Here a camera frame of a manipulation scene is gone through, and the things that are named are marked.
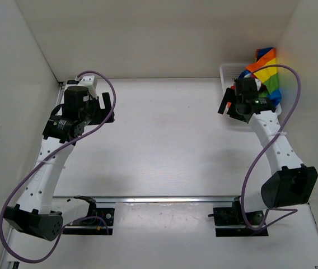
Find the rainbow striped towel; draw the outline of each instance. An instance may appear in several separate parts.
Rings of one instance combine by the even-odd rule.
[[[276,64],[276,50],[275,48],[257,49],[255,56],[255,63],[246,66],[246,70],[240,74],[239,78],[243,78],[250,74],[250,72],[257,70],[262,66]],[[254,74],[267,88],[259,94],[260,97],[270,98],[274,105],[278,105],[282,99],[279,91],[277,67],[270,67]]]

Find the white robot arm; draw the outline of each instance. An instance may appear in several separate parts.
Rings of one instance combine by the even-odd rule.
[[[245,211],[307,203],[318,177],[317,171],[313,166],[306,167],[303,164],[285,133],[278,133],[280,124],[275,106],[269,98],[259,97],[255,79],[248,77],[236,80],[235,89],[226,90],[219,108],[220,114],[225,112],[229,102],[231,105],[227,114],[248,123],[263,148],[274,136],[280,135],[265,152],[272,176],[254,193],[245,196]]]
[[[80,136],[85,126],[97,125],[108,115],[111,109],[109,94],[102,94],[105,108],[101,109],[96,84],[94,76],[85,76],[79,82],[67,82],[64,103],[52,111],[43,131],[38,162],[45,164],[31,177],[15,207],[8,206],[4,213],[4,219],[16,230],[52,241],[62,226],[95,212],[96,203],[90,197],[76,196],[56,204],[52,201],[59,176],[74,145],[59,151],[50,160],[43,159]],[[114,115],[107,122],[113,121]]]

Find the purple cable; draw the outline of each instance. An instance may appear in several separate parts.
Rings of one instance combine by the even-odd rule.
[[[112,108],[110,109],[108,115],[104,118],[104,120],[96,127],[94,128],[93,130],[85,133],[84,135],[80,136],[80,137],[77,137],[75,139],[73,139],[72,141],[68,142],[68,143],[65,143],[63,144],[63,146],[59,147],[58,149],[54,150],[51,154],[49,154],[46,158],[44,158],[44,161],[48,161],[49,159],[51,159],[55,154],[57,154],[58,152],[60,152],[61,150],[63,150],[64,148],[68,147],[69,145],[72,145],[74,143],[76,143],[77,141],[93,134],[94,132],[98,131],[106,122],[107,120],[111,117],[111,115],[113,114],[113,111],[114,111],[114,108],[115,108],[115,104],[116,104],[116,95],[115,95],[115,90],[114,90],[114,87],[112,85],[112,83],[109,81],[108,78],[106,78],[104,75],[102,75],[101,73],[98,73],[96,71],[84,71],[82,73],[80,73],[77,77],[81,77],[83,76],[84,74],[87,74],[87,73],[93,73],[93,74],[96,74],[98,76],[100,76],[101,78],[103,78],[109,85],[109,87],[111,88],[112,90],[112,93],[113,93],[113,105],[112,105]],[[64,227],[62,227],[61,231],[60,231],[60,234],[58,235],[57,237],[57,240],[55,242],[55,244],[53,245],[53,248],[50,250],[50,252],[43,258],[41,259],[26,259],[26,258],[23,258],[21,257],[20,255],[18,255],[17,253],[15,253],[11,248],[10,246],[7,244],[6,242],[6,238],[4,237],[4,234],[3,234],[3,229],[2,229],[2,225],[3,225],[3,215],[4,215],[4,212],[5,212],[5,209],[6,207],[8,206],[8,204],[10,203],[11,199],[14,197],[14,195],[16,194],[16,192],[44,165],[45,163],[44,162],[40,162],[36,167],[33,168],[33,170],[31,172],[29,172],[29,174],[27,176],[25,176],[25,178],[14,188],[14,190],[10,193],[10,195],[7,197],[2,209],[1,209],[1,213],[0,213],[0,240],[1,240],[1,243],[2,245],[4,246],[5,250],[12,256],[14,256],[16,259],[18,259],[19,261],[21,262],[26,262],[26,263],[40,263],[40,262],[43,262],[44,260],[46,260],[49,256],[51,256],[51,254],[54,252],[58,242],[59,242],[59,239],[60,239],[60,236],[64,230]],[[107,224],[105,223],[105,221],[101,218],[101,217],[98,217],[98,216],[90,216],[90,217],[83,217],[81,219],[78,219],[78,220],[88,220],[88,219],[99,219],[101,220],[103,223],[104,223],[104,226],[106,227],[107,229],[107,233],[109,233],[108,231],[108,227],[107,227]]]
[[[260,232],[261,230],[263,229],[266,229],[267,227],[275,224],[277,221],[280,221],[281,219],[289,216],[289,215],[292,215],[294,213],[297,212],[297,209],[288,209],[288,208],[275,208],[275,209],[272,209],[272,210],[275,210],[275,211],[290,211],[290,213],[287,213],[286,215],[283,215],[281,217],[279,217],[278,219],[272,221],[271,223],[265,225],[265,221],[266,221],[266,218],[267,218],[267,215],[268,215],[268,212],[269,210],[266,210],[266,213],[265,213],[265,216],[261,222],[261,224],[258,226],[258,227],[253,227],[249,220],[247,219],[246,217],[246,214],[245,214],[245,191],[246,191],[246,186],[247,186],[247,182],[249,181],[249,177],[250,177],[250,174],[252,172],[252,170],[254,169],[255,165],[257,164],[257,162],[260,160],[260,158],[262,157],[262,155],[264,155],[264,153],[266,152],[266,150],[277,140],[277,138],[280,136],[280,132],[282,132],[283,128],[285,127],[286,123],[288,122],[289,118],[291,117],[293,111],[295,110],[297,104],[298,104],[298,100],[300,99],[300,95],[301,95],[301,80],[300,80],[300,77],[298,75],[298,73],[293,70],[291,67],[288,67],[288,66],[285,66],[283,64],[271,64],[269,66],[263,66],[263,67],[260,67],[259,69],[255,70],[254,72],[252,72],[252,74],[256,73],[257,71],[260,71],[262,69],[266,69],[266,68],[269,68],[269,67],[282,67],[284,69],[287,69],[289,71],[291,71],[294,76],[296,77],[296,80],[297,80],[297,95],[296,95],[296,99],[294,100],[294,103],[293,103],[293,106],[292,108],[290,109],[290,111],[288,112],[286,118],[283,120],[282,122],[282,125],[280,127],[280,129],[278,130],[278,133],[274,136],[274,138],[260,151],[260,153],[258,154],[258,156],[255,158],[255,160],[252,162],[250,168],[248,169],[246,175],[245,175],[245,179],[244,179],[244,183],[242,184],[242,190],[241,190],[241,213],[242,213],[242,217],[244,218],[244,221],[245,221],[245,224],[247,225],[248,228],[250,228],[251,230],[254,230],[254,231],[257,231],[257,232]]]

